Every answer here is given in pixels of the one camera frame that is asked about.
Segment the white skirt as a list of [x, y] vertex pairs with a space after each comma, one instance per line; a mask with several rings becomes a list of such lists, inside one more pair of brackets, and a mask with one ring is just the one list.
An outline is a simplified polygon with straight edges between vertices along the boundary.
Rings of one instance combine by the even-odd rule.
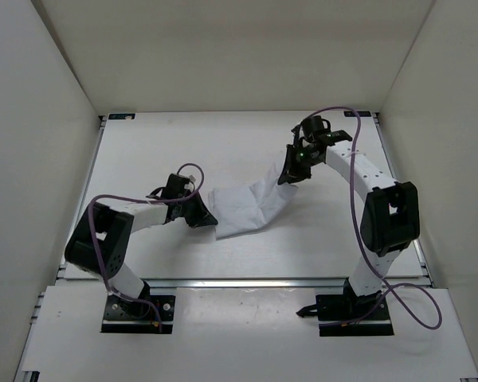
[[218, 240], [257, 232], [289, 205], [298, 187], [278, 183], [283, 164], [283, 159], [277, 159], [264, 177], [251, 185], [214, 188], [209, 192], [210, 211], [217, 219], [215, 237]]

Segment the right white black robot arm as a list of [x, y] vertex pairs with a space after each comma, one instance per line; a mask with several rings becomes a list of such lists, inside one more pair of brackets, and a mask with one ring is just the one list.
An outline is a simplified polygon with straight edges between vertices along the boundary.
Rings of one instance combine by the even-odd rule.
[[360, 318], [370, 302], [380, 296], [382, 284], [395, 259], [420, 234], [416, 186], [383, 173], [347, 141], [330, 146], [321, 143], [287, 145], [280, 185], [311, 177], [311, 168], [325, 164], [349, 183], [353, 228], [362, 252], [345, 284], [342, 312]]

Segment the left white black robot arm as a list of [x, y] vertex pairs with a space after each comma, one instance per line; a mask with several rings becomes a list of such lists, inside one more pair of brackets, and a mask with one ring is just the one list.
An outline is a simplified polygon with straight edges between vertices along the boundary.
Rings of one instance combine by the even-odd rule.
[[150, 287], [125, 264], [132, 233], [168, 224], [178, 218], [190, 228], [216, 226], [217, 219], [199, 193], [169, 194], [157, 188], [147, 203], [122, 201], [117, 206], [95, 202], [86, 209], [65, 247], [68, 263], [102, 279], [94, 244], [99, 244], [108, 287], [119, 298], [119, 306], [130, 317], [142, 319], [152, 312]]

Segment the right blue table label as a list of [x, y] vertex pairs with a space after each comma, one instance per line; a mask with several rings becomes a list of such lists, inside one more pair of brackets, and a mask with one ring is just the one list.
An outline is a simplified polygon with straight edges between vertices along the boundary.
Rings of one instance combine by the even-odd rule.
[[[355, 114], [352, 111], [344, 111], [345, 117], [354, 118]], [[370, 118], [372, 116], [370, 111], [358, 111], [357, 114], [362, 118]]]

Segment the blue table label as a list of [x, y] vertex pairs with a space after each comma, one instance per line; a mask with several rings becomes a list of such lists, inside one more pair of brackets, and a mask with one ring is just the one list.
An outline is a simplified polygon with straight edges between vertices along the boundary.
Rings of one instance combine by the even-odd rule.
[[[344, 111], [345, 117], [354, 118], [355, 114], [352, 111]], [[358, 111], [357, 114], [362, 118], [370, 118], [372, 116], [370, 111]]]
[[135, 113], [111, 113], [108, 115], [108, 120], [133, 120]]

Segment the left blue table label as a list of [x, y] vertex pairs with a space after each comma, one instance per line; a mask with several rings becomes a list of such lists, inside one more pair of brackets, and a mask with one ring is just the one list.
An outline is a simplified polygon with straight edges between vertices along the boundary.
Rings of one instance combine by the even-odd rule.
[[135, 113], [111, 113], [108, 115], [108, 120], [133, 120]]

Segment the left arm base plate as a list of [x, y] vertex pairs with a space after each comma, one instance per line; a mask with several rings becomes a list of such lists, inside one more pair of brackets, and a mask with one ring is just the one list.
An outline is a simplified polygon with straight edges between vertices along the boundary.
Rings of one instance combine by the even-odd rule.
[[172, 334], [176, 296], [153, 294], [151, 301], [159, 319], [146, 304], [126, 302], [115, 295], [107, 297], [102, 317], [101, 333]]

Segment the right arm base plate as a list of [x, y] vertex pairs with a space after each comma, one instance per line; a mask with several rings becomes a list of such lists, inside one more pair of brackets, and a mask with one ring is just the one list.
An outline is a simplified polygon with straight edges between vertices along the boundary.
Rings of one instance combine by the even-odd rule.
[[380, 293], [366, 299], [351, 292], [317, 294], [315, 303], [296, 312], [300, 318], [317, 318], [321, 337], [389, 337], [394, 328], [387, 303]]

